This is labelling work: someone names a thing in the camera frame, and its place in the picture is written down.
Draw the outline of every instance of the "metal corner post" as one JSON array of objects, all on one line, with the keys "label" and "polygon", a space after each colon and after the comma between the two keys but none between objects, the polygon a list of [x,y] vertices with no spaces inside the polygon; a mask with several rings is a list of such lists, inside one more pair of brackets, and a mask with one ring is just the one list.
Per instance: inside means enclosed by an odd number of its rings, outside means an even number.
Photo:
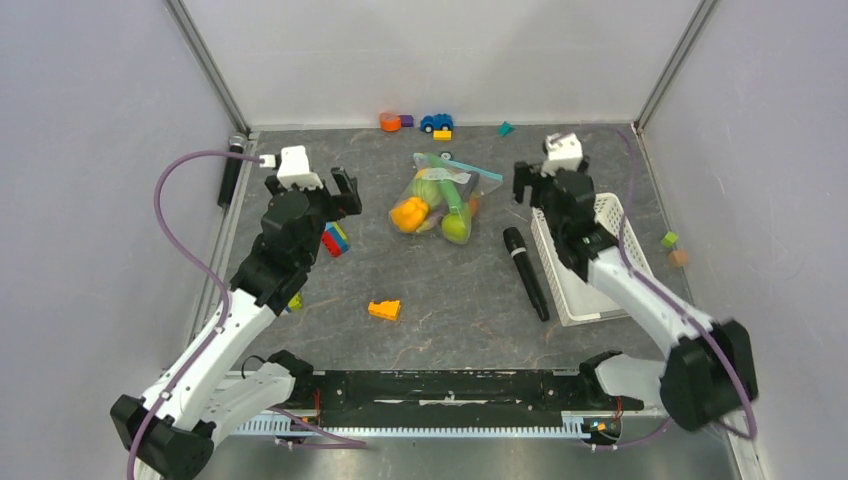
[{"label": "metal corner post", "polygon": [[183,37],[185,37],[186,43],[188,43],[194,57],[200,64],[200,68],[203,69],[203,73],[224,105],[224,109],[227,111],[233,127],[241,133],[249,134],[250,127],[244,115],[242,115],[241,110],[239,110],[232,92],[227,88],[224,77],[221,76],[218,66],[215,65],[215,61],[212,59],[212,55],[209,53],[206,44],[203,42],[200,32],[197,31],[197,26],[192,21],[183,0],[164,0],[164,2],[168,7],[168,11],[174,17],[174,21],[177,23]]},{"label": "metal corner post", "polygon": [[719,0],[701,0],[698,4],[698,7],[695,9],[695,13],[692,15],[692,19],[689,20],[689,24],[686,26],[686,30],[683,31],[683,36],[680,38],[680,41],[677,42],[677,46],[674,48],[671,58],[668,59],[668,63],[666,63],[662,74],[660,74],[657,84],[654,85],[654,89],[648,96],[648,101],[645,103],[645,106],[642,107],[642,111],[639,112],[639,116],[633,123],[637,133],[641,133],[645,129],[645,126],[654,115],[654,112],[656,112],[662,97],[665,95],[669,85],[671,85],[671,82],[680,70],[680,66],[683,64],[683,61],[689,55],[689,51],[692,49],[692,46],[698,39],[698,35],[701,33],[701,30],[703,30],[704,25],[707,23],[707,20],[709,20],[710,15],[712,15],[718,3]]}]

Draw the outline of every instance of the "toy vegetable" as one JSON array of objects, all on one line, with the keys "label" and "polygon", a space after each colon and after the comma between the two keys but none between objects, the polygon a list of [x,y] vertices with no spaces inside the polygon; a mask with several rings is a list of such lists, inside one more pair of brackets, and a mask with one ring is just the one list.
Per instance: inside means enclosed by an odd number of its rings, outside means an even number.
[{"label": "toy vegetable", "polygon": [[392,223],[401,232],[414,232],[427,218],[430,207],[420,197],[409,197],[389,212]]}]

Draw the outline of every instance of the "black cable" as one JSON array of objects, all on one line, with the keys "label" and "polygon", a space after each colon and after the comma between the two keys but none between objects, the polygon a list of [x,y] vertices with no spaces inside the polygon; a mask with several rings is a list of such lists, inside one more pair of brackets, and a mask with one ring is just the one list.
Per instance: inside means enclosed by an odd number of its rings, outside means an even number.
[{"label": "black cable", "polygon": [[259,355],[251,355],[251,356],[249,356],[249,357],[245,358],[245,359],[244,359],[244,361],[243,361],[243,362],[241,362],[241,378],[242,378],[242,379],[247,378],[247,377],[245,376],[245,374],[244,374],[244,365],[245,365],[245,364],[247,363],[247,361],[248,361],[248,360],[250,360],[251,358],[255,358],[255,359],[259,360],[259,361],[260,361],[260,362],[262,362],[262,363],[266,363],[266,360],[265,360],[264,358],[260,357]]}]

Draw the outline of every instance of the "black microphone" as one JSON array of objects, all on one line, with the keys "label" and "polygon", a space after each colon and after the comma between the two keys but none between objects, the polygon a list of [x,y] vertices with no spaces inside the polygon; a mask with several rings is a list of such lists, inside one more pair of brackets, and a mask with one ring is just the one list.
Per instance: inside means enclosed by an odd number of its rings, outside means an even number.
[{"label": "black microphone", "polygon": [[524,289],[527,290],[527,296],[530,297],[530,304],[536,309],[536,313],[539,314],[539,318],[543,322],[548,321],[551,318],[548,313],[548,304],[542,293],[542,287],[539,286],[536,272],[533,271],[533,265],[530,264],[530,258],[527,257],[527,247],[524,244],[521,232],[515,227],[504,230],[504,244],[513,261],[515,261],[515,268],[518,269],[521,282],[524,283]]}]

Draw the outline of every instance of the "robotic arm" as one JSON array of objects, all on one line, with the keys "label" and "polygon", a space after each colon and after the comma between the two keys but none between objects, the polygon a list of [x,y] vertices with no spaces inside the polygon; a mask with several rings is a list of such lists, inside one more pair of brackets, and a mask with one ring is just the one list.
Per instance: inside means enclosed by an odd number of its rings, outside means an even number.
[{"label": "robotic arm", "polygon": [[697,430],[739,408],[741,399],[717,354],[703,333],[711,335],[730,360],[748,399],[757,397],[751,343],[745,328],[733,319],[716,322],[674,295],[664,285],[634,272],[619,251],[618,239],[595,222],[595,190],[586,175],[577,138],[552,135],[544,151],[548,160],[515,164],[513,194],[540,209],[563,266],[624,308],[659,346],[665,362],[606,352],[581,365],[598,393],[637,398],[663,405],[684,429]]},{"label": "robotic arm", "polygon": [[[124,447],[130,449],[142,420],[160,398],[164,400],[143,434],[137,456],[168,479],[194,478],[221,440],[289,398],[303,372],[290,372],[283,364],[297,365],[297,359],[269,359],[249,378],[214,392],[250,342],[306,283],[327,222],[362,211],[356,179],[334,168],[340,193],[331,195],[310,171],[304,147],[284,148],[263,160],[264,166],[279,170],[265,181],[273,197],[262,217],[262,233],[231,281],[228,318],[219,322],[219,306],[188,349],[141,398],[121,395],[110,411]],[[214,341],[202,347],[213,330]],[[171,393],[164,393],[187,364]]]}]

